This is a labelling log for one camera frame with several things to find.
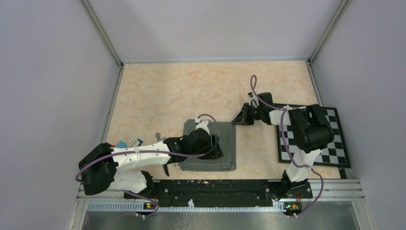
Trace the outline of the grey cloth napkin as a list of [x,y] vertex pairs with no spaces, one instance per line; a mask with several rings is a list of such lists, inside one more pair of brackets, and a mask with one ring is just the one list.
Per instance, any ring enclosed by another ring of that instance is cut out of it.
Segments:
[[237,128],[230,122],[218,122],[220,133],[218,147],[222,156],[217,159],[188,158],[178,163],[182,171],[229,172],[237,167]]

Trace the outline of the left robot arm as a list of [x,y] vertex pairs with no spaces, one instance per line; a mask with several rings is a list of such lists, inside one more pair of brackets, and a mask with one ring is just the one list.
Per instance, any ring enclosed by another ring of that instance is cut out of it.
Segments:
[[78,163],[79,173],[75,179],[82,183],[87,196],[106,190],[124,190],[148,198],[154,190],[152,176],[135,169],[187,159],[209,160],[219,151],[219,139],[218,134],[199,128],[188,135],[146,146],[117,148],[101,143]]

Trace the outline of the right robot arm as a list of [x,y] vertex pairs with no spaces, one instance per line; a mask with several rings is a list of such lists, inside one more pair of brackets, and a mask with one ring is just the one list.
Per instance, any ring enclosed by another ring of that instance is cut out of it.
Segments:
[[317,156],[334,140],[334,132],[318,104],[297,108],[285,105],[278,108],[269,92],[250,92],[248,95],[251,101],[243,104],[231,123],[251,126],[255,121],[262,121],[267,125],[279,126],[280,129],[291,128],[297,150],[295,153],[291,152],[282,130],[282,142],[291,163],[272,193],[278,197],[294,197],[305,187]]

